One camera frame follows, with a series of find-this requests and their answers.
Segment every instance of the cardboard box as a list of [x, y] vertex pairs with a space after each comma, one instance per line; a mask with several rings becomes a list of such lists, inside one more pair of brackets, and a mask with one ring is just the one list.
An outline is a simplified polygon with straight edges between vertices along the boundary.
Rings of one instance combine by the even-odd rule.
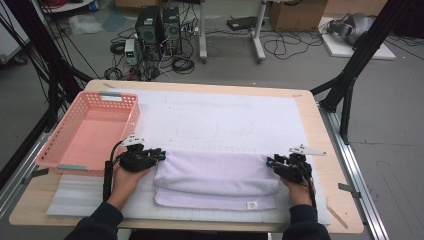
[[142, 6], [162, 6], [163, 0], [115, 0], [120, 8], [141, 8]]
[[273, 3], [269, 16], [272, 28], [282, 31], [314, 31], [322, 18], [328, 0], [303, 0], [297, 5]]
[[387, 0], [328, 0], [324, 11], [326, 16], [344, 16], [346, 13], [362, 12], [369, 16], [377, 16]]

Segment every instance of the person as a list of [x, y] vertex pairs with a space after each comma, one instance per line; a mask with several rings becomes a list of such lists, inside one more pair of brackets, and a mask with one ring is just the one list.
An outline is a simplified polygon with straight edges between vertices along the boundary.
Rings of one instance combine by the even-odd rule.
[[[133, 173], [118, 167], [114, 173], [114, 184], [109, 199], [101, 203], [90, 217], [81, 219], [65, 240], [117, 239], [116, 229], [123, 220], [121, 210], [134, 192], [139, 180], [149, 173], [149, 170]], [[290, 208], [290, 227], [284, 232], [283, 240], [330, 239], [327, 229], [317, 221], [317, 210], [312, 207], [308, 189], [284, 178], [281, 180], [289, 189], [289, 197], [293, 205]]]

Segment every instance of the wooden table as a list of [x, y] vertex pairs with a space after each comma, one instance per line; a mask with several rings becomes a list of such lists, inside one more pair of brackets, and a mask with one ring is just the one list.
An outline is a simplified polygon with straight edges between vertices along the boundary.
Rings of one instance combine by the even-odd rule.
[[[339, 165], [333, 145], [324, 126], [316, 102], [309, 91], [232, 87], [195, 84], [123, 82], [110, 80], [93, 80], [86, 90], [107, 90], [110, 88], [143, 89], [158, 91], [220, 93], [251, 96], [273, 96], [295, 99], [302, 119], [302, 124], [310, 146], [327, 152], [323, 161], [316, 161], [315, 167], [325, 194], [327, 208], [332, 224], [328, 226], [331, 233], [361, 233], [364, 230], [362, 220], [352, 199], [351, 193], [339, 190], [338, 183], [346, 184], [346, 179]], [[9, 221], [14, 225], [38, 226], [75, 226], [79, 217], [47, 216], [47, 208], [53, 199], [60, 181], [60, 175], [49, 173], [34, 178], [23, 193], [21, 199], [10, 215]], [[267, 223], [237, 222], [196, 222], [175, 220], [125, 219], [121, 228], [152, 229], [187, 229], [211, 231], [263, 231], [283, 232], [287, 226]]]

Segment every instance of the towel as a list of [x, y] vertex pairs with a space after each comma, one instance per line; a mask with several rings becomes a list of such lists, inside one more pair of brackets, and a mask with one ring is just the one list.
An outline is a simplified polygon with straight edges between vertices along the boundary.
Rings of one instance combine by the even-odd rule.
[[276, 208], [278, 180], [265, 163], [262, 154], [167, 149], [155, 176], [155, 201], [184, 208]]

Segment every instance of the white table leg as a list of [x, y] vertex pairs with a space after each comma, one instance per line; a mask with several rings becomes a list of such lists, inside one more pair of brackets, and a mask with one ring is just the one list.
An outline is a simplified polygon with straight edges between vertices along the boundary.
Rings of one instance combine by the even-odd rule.
[[205, 0], [200, 1], [200, 28], [199, 28], [199, 54], [202, 63], [206, 63], [208, 52], [206, 50], [206, 27], [205, 27]]
[[261, 33], [262, 21], [264, 19], [266, 0], [261, 0], [259, 4], [259, 13], [258, 21], [256, 22], [256, 31], [252, 31], [253, 44], [255, 45], [256, 52], [258, 53], [258, 63], [265, 60], [264, 49], [262, 48], [261, 40], [259, 39], [259, 34]]

